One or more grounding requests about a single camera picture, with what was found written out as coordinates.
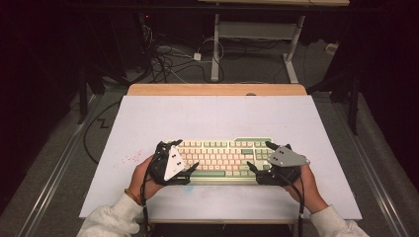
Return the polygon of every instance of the hand-mounted device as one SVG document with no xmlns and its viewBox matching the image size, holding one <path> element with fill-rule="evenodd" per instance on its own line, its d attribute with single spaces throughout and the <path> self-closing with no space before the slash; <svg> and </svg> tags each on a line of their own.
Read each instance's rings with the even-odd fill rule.
<svg viewBox="0 0 419 237">
<path fill-rule="evenodd" d="M 267 160 L 272 165 L 269 170 L 260 171 L 255 165 L 247 162 L 250 170 L 255 173 L 259 185 L 289 186 L 301 175 L 299 166 L 310 163 L 304 156 L 293 152 L 289 144 L 279 146 L 266 141 L 266 146 L 275 150 Z"/>
<path fill-rule="evenodd" d="M 157 144 L 153 159 L 150 162 L 150 176 L 156 184 L 162 186 L 188 185 L 191 182 L 191 175 L 199 166 L 194 164 L 187 171 L 185 162 L 176 146 L 182 140 L 164 143 L 160 141 Z"/>
</svg>

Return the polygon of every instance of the hand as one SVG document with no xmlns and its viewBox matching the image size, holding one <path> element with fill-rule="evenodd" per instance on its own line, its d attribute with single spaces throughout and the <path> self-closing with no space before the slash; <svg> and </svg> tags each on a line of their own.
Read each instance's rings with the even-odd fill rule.
<svg viewBox="0 0 419 237">
<path fill-rule="evenodd" d="M 318 192 L 317 185 L 315 183 L 315 178 L 311 169 L 308 165 L 303 165 L 300 167 L 301 169 L 301 179 L 304 185 L 304 205 L 310 211 L 310 213 L 318 212 L 328 206 L 326 201 L 324 201 L 323 197 L 321 197 L 320 193 Z M 295 183 L 295 187 L 302 195 L 302 185 L 301 179 L 298 178 Z M 284 189 L 290 193 L 291 197 L 299 202 L 298 195 L 293 190 L 291 186 L 286 186 Z"/>
<path fill-rule="evenodd" d="M 145 159 L 141 164 L 135 167 L 133 171 L 131 182 L 129 184 L 129 190 L 141 201 L 140 189 L 142 182 L 144 181 L 145 171 L 147 170 L 148 164 L 151 161 L 152 156 Z M 147 177 L 148 182 L 145 184 L 145 199 L 152 198 L 159 190 L 164 186 L 157 185 L 150 176 Z"/>
</svg>

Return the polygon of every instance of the table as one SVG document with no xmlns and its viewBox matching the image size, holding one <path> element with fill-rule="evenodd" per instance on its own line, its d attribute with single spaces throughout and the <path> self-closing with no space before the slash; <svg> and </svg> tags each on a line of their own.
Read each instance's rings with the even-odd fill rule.
<svg viewBox="0 0 419 237">
<path fill-rule="evenodd" d="M 298 5 L 298 6 L 323 6 L 340 7 L 348 6 L 349 0 L 201 0 L 213 2 L 216 5 L 222 3 L 247 3 L 247 4 L 270 4 L 270 5 Z M 272 23 L 248 23 L 248 22 L 222 22 L 219 14 L 215 14 L 213 34 L 213 57 L 210 80 L 218 81 L 219 61 L 219 38 L 245 38 L 245 39 L 268 39 L 290 40 L 290 48 L 283 54 L 283 60 L 291 83 L 298 83 L 293 69 L 293 53 L 298 43 L 299 34 L 305 16 L 299 16 L 296 24 L 272 24 Z"/>
<path fill-rule="evenodd" d="M 249 92 L 259 96 L 243 96 Z M 266 111 L 269 116 L 262 116 Z M 80 217 L 97 206 L 113 204 L 129 184 L 135 165 L 152 154 L 158 141 L 244 134 L 289 142 L 295 151 L 312 157 L 311 169 L 325 199 L 343 218 L 362 218 L 315 105 L 303 88 L 228 84 L 131 86 Z M 153 223 L 290 224 L 296 222 L 298 211 L 298 204 L 283 189 L 256 185 L 172 186 L 147 204 Z"/>
</svg>

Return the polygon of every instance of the person's left hand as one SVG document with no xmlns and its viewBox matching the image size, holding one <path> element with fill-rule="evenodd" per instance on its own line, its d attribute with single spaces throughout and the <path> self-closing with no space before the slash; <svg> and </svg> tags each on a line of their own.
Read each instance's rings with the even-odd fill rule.
<svg viewBox="0 0 419 237">
<path fill-rule="evenodd" d="M 145 171 L 147 170 L 148 164 L 151 161 L 152 156 L 145 159 L 141 164 L 135 167 L 135 170 L 132 174 L 131 182 L 129 184 L 129 190 L 138 198 L 141 204 L 140 189 L 142 182 L 144 181 Z M 157 185 L 151 177 L 148 175 L 147 181 L 145 184 L 145 199 L 152 198 L 159 190 L 164 186 Z"/>
</svg>

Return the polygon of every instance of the sleeve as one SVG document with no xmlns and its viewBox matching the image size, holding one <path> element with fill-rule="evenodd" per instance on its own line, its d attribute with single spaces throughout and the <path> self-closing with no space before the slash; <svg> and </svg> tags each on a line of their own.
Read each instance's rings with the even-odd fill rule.
<svg viewBox="0 0 419 237">
<path fill-rule="evenodd" d="M 77 236 L 131 236 L 139 231 L 135 218 L 141 212 L 142 206 L 123 194 L 113 206 L 100 206 L 90 213 Z"/>
<path fill-rule="evenodd" d="M 310 219 L 322 237 L 368 236 L 355 221 L 342 219 L 332 205 L 311 214 Z"/>
</svg>

